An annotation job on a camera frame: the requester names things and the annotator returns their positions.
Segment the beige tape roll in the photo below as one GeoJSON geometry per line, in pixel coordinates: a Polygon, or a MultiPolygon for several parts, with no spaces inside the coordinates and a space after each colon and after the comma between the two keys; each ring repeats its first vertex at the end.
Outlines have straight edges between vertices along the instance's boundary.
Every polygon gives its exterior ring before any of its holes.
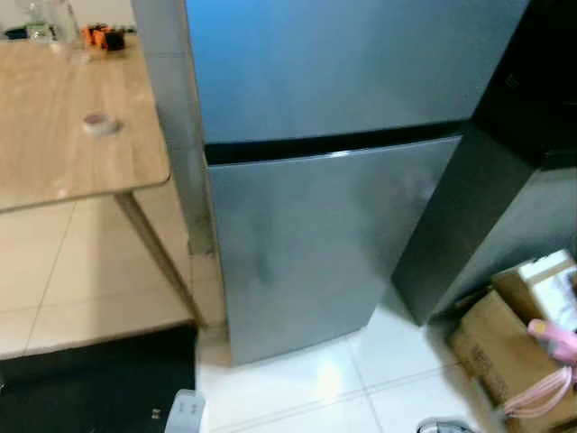
{"type": "Polygon", "coordinates": [[[82,126],[92,136],[107,136],[119,132],[120,121],[107,113],[89,113],[84,115],[82,126]]]}

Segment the cardboard box with white label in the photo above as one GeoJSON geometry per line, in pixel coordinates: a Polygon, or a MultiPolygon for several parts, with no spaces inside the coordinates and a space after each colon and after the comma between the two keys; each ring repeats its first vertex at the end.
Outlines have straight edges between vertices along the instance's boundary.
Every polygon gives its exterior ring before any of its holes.
{"type": "Polygon", "coordinates": [[[572,256],[560,249],[496,273],[491,284],[525,322],[537,318],[576,333],[576,272],[572,256]]]}

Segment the pink hair dryer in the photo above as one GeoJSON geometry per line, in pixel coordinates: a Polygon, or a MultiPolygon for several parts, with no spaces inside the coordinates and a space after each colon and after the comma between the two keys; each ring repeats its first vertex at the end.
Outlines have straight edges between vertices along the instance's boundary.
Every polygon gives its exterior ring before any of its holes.
{"type": "Polygon", "coordinates": [[[527,333],[543,341],[557,362],[577,364],[577,335],[554,323],[533,318],[527,323],[527,333]]]}

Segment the orange and black tool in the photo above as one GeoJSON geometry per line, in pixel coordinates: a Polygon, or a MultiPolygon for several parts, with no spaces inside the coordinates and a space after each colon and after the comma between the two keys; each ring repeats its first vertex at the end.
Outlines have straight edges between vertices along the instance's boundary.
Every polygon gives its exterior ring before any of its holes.
{"type": "Polygon", "coordinates": [[[103,23],[84,25],[81,38],[87,47],[105,52],[118,52],[126,49],[126,29],[103,23]]]}

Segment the light wooden table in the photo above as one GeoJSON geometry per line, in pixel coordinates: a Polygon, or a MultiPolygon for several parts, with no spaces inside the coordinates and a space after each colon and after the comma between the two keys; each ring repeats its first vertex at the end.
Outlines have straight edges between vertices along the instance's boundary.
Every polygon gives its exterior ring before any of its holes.
{"type": "Polygon", "coordinates": [[[160,307],[184,317],[181,294],[152,259],[119,195],[133,198],[174,275],[210,327],[225,323],[209,257],[191,251],[174,152],[160,126],[148,55],[66,57],[33,41],[0,41],[0,314],[160,307]],[[118,133],[92,136],[82,119],[107,113],[118,133]]]}

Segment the clear glass jar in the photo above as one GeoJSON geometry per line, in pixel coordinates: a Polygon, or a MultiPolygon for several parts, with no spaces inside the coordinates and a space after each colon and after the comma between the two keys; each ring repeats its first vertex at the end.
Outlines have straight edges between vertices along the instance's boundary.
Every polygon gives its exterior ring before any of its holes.
{"type": "Polygon", "coordinates": [[[84,46],[78,21],[70,0],[47,0],[55,41],[65,49],[74,51],[84,46]]]}

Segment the silver two-door fridge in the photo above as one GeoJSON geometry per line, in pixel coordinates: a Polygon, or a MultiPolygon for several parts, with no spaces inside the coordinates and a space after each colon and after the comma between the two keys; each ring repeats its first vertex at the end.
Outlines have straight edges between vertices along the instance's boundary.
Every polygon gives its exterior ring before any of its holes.
{"type": "Polygon", "coordinates": [[[129,1],[191,251],[219,272],[211,165],[462,139],[528,4],[129,1]]]}

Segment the clear glass bottle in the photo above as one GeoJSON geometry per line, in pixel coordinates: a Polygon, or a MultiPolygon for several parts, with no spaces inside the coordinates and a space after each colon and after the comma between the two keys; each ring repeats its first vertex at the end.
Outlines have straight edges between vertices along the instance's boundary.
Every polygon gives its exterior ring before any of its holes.
{"type": "Polygon", "coordinates": [[[29,41],[38,44],[49,44],[53,41],[52,25],[47,16],[44,0],[17,0],[17,4],[24,12],[25,32],[29,41]]]}

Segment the brown cardboard box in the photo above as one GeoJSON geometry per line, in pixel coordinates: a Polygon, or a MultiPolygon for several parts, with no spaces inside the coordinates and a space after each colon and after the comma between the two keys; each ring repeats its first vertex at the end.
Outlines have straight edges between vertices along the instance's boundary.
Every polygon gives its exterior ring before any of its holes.
{"type": "Polygon", "coordinates": [[[576,426],[577,400],[570,386],[553,407],[548,404],[559,395],[555,388],[507,408],[563,364],[527,333],[527,323],[496,291],[482,294],[466,310],[449,343],[467,373],[483,384],[508,432],[561,433],[576,426]]]}

